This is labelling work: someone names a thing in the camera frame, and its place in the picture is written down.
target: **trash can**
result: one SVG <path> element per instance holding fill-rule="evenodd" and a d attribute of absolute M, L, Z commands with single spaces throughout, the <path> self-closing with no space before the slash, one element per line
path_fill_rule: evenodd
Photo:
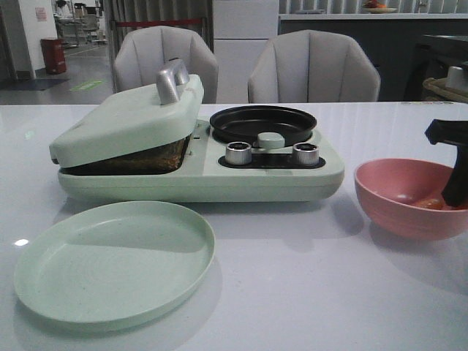
<path fill-rule="evenodd" d="M 41 39 L 42 55 L 44 56 L 45 71 L 50 75 L 57 75 L 67 71 L 64 49 L 61 38 Z"/>

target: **bowl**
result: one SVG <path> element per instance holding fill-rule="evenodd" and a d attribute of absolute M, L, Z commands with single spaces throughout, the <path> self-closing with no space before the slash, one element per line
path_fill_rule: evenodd
<path fill-rule="evenodd" d="M 395 12 L 396 8 L 393 7 L 363 7 L 369 13 L 391 13 Z"/>
<path fill-rule="evenodd" d="M 375 159 L 355 171 L 359 203 L 380 227 L 405 238 L 442 240 L 468 230 L 466 204 L 453 208 L 442 190 L 452 168 L 418 159 Z M 423 208 L 428 201 L 438 208 Z"/>

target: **black frying pan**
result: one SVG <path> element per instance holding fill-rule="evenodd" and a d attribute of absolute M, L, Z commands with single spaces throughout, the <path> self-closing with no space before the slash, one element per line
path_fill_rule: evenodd
<path fill-rule="evenodd" d="M 260 133 L 275 132 L 283 136 L 285 146 L 291 146 L 308 140 L 317 120 L 293 108 L 252 105 L 219 111 L 210 124 L 214 136 L 226 143 L 244 141 L 254 146 Z"/>

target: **chair backrest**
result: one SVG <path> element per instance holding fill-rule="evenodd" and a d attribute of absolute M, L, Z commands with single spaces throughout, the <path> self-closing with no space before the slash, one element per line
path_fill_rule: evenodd
<path fill-rule="evenodd" d="M 56 5 L 60 8 L 64 7 L 67 4 L 65 0 L 57 0 Z"/>
<path fill-rule="evenodd" d="M 86 13 L 88 15 L 97 15 L 96 7 L 94 6 L 86 6 Z"/>
<path fill-rule="evenodd" d="M 215 103 L 218 87 L 216 57 L 195 31 L 156 26 L 125 36 L 114 61 L 117 91 L 156 82 L 156 73 L 170 59 L 184 60 L 189 73 L 200 76 L 203 103 Z"/>
<path fill-rule="evenodd" d="M 305 30 L 267 42 L 248 89 L 253 103 L 370 102 L 380 76 L 352 37 Z"/>
<path fill-rule="evenodd" d="M 83 16 L 83 29 L 86 31 L 96 31 L 99 29 L 96 15 L 84 15 Z"/>

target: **toasting compartment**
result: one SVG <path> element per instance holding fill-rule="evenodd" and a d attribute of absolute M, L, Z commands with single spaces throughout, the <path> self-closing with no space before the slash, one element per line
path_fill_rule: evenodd
<path fill-rule="evenodd" d="M 144 151 L 77 167 L 64 168 L 63 171 L 75 176 L 130 176 L 170 173 L 182 165 L 188 142 L 189 137 Z"/>

